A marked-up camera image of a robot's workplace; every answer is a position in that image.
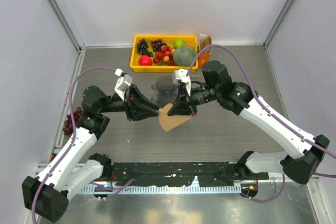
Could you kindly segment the green pear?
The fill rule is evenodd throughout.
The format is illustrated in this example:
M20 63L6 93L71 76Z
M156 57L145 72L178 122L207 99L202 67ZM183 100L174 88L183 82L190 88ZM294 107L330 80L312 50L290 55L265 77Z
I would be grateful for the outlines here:
M183 39L176 39L174 42L173 42L173 47L176 49L182 45L185 45L184 43L184 40Z

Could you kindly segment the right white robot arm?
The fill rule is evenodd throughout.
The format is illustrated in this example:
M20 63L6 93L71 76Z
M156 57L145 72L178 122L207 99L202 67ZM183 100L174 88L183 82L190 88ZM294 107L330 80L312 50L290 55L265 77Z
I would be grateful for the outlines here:
M173 72L178 93L169 116L195 115L197 106L211 101L255 124L284 149L278 153L246 152L239 160L237 172L249 179L258 173L281 173L298 184L308 183L322 162L329 139L314 136L288 121L274 110L249 85L234 82L224 64L209 61L202 67L204 82L191 87L186 69Z

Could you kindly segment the grey transparent coffee dripper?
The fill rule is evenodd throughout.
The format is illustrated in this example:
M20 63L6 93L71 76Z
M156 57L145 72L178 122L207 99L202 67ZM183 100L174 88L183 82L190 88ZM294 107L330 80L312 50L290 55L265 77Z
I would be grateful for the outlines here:
M155 84L152 84L151 88L166 97L172 96L177 91L177 86L173 83L171 75L160 76Z

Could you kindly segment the red grape bunch on table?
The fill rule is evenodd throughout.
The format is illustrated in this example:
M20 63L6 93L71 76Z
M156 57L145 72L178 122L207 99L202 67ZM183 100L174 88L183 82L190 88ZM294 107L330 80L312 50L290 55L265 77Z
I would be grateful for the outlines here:
M64 126L62 128L64 136L70 136L73 133L74 125L77 126L82 114L83 109L81 107L77 107L76 110L73 112L75 123L72 122L70 114L66 116L66 120L64 121Z

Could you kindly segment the dark blue grape bunch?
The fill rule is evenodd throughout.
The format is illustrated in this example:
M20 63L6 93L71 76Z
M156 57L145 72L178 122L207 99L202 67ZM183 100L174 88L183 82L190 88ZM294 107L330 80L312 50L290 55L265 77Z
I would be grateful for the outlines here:
M139 42L136 44L136 48L137 48L137 53L139 53L142 56L143 55L147 55L149 57L154 56L154 54L149 51L148 41L145 40L144 38L139 40Z

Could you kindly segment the red apple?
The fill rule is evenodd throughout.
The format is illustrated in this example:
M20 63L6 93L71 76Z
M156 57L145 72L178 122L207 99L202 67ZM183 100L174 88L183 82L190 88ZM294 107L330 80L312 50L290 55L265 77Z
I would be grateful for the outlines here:
M153 64L152 59L148 55L142 55L138 61L140 66L151 66Z

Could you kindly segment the brown paper coffee filter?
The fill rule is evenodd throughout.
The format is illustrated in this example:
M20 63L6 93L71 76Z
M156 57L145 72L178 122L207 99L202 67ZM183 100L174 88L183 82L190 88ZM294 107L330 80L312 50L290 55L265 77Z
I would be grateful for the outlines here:
M168 111L173 107L173 104L168 103L163 108L159 109L159 123L161 128L168 132L177 126L187 122L191 116L188 115L174 115L169 116Z

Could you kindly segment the red lychee cluster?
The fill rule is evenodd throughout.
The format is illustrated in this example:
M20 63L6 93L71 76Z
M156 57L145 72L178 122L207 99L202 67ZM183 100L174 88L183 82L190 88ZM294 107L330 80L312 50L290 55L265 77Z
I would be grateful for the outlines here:
M152 59L154 64L176 66L176 63L173 59L173 55L175 52L175 48L173 45L162 45L161 47L155 48L154 52L155 54Z

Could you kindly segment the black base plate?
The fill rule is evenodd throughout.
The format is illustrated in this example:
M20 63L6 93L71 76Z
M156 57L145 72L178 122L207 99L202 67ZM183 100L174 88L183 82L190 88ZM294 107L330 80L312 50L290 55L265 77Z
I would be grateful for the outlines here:
M245 180L268 180L268 173L255 174L243 165L228 162L114 163L108 177L94 182L122 186L133 179L132 186L182 187L198 179L201 187L231 186Z

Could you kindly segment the grey transparent glass server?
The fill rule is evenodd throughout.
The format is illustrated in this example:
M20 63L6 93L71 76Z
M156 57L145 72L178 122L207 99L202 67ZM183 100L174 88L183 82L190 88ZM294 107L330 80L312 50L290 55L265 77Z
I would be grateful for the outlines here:
M158 93L151 98L151 102L155 103L160 109L164 108L167 104L173 104L176 99L176 95L168 95Z

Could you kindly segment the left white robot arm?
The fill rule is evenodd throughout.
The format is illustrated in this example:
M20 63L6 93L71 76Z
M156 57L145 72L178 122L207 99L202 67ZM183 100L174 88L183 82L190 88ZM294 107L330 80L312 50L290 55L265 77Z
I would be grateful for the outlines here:
M22 183L24 205L31 210L33 218L40 215L51 222L58 221L69 202L85 186L95 179L106 181L112 176L112 161L103 154L93 154L80 169L75 169L106 130L110 120L105 112L125 112L130 121L159 114L159 107L135 84L114 95L106 95L97 86L90 86L83 92L81 105L84 112L59 154L35 178L28 176Z

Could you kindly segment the green netted melon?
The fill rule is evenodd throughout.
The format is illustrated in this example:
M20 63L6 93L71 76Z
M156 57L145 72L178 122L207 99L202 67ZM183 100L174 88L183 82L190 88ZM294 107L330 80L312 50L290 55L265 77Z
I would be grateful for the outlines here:
M190 66L196 56L196 51L189 45L182 45L176 48L173 60L178 66Z

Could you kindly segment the orange filter box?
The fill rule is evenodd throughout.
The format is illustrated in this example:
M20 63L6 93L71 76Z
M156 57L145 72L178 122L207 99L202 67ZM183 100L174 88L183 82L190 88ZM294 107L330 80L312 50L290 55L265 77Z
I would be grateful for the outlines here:
M199 68L202 68L203 65L209 61L210 54L211 54L211 51L200 54L197 60Z

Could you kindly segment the yellow plastic tray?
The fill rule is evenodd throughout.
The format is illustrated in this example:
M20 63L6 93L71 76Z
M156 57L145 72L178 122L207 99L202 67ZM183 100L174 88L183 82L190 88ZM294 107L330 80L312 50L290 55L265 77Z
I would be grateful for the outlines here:
M182 39L187 45L192 46L197 52L197 37L194 35L150 35L150 34L139 34L135 35L133 41L133 49L130 60L130 67L135 72L162 72L162 73L172 73L175 69L181 68L180 66L168 66L164 63L154 64L151 66L142 66L139 65L139 59L141 55L137 52L136 45L141 39L145 39L149 45L149 51L153 52L150 41L156 39L162 39L168 45L172 44L176 39Z

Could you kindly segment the dark red grape bunch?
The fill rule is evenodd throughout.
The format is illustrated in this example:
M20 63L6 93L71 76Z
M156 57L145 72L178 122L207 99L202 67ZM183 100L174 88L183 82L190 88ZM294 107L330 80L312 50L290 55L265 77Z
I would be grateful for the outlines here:
M162 46L166 46L167 44L162 39L151 40L150 45L154 52L161 51Z

